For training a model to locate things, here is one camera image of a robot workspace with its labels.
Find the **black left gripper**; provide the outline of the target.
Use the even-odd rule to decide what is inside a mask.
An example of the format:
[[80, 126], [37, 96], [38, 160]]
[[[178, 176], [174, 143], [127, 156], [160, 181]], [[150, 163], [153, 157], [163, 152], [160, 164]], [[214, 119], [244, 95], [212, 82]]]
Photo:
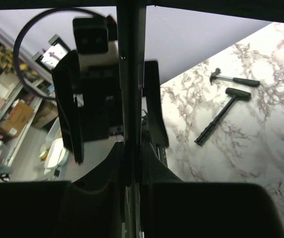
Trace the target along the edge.
[[52, 70], [64, 147], [77, 164], [84, 160], [84, 144], [123, 134], [125, 162], [140, 155], [141, 99], [146, 97], [153, 143], [169, 146], [163, 120], [159, 67], [156, 60], [143, 66], [131, 59], [80, 70], [76, 51], [68, 52]]

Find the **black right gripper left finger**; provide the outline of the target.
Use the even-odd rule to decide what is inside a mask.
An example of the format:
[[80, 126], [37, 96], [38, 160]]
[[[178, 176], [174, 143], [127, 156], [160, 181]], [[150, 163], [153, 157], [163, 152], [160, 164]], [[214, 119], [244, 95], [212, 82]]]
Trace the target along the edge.
[[75, 182], [0, 183], [0, 238], [130, 238], [132, 144], [117, 142]]

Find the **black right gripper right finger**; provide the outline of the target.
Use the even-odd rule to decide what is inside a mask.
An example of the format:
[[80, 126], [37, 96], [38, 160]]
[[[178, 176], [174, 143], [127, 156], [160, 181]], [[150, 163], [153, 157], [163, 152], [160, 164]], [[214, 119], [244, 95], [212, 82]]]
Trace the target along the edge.
[[252, 183], [185, 182], [141, 146], [141, 226], [147, 238], [284, 238], [266, 190]]

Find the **dark green folding umbrella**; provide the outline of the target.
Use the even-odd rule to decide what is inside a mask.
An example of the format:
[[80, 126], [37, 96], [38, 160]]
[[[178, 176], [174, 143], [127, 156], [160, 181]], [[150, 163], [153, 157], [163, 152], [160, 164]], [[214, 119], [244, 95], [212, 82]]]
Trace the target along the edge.
[[165, 236], [283, 238], [274, 204], [258, 185], [183, 182], [165, 167], [150, 143], [141, 141], [146, 8], [148, 5], [284, 22], [284, 0], [0, 0], [0, 10], [48, 10], [32, 18], [14, 44], [13, 65], [30, 27], [59, 11], [115, 6], [119, 41], [118, 81], [124, 141], [76, 182], [0, 183], [0, 238], [119, 238], [121, 226], [136, 238]]

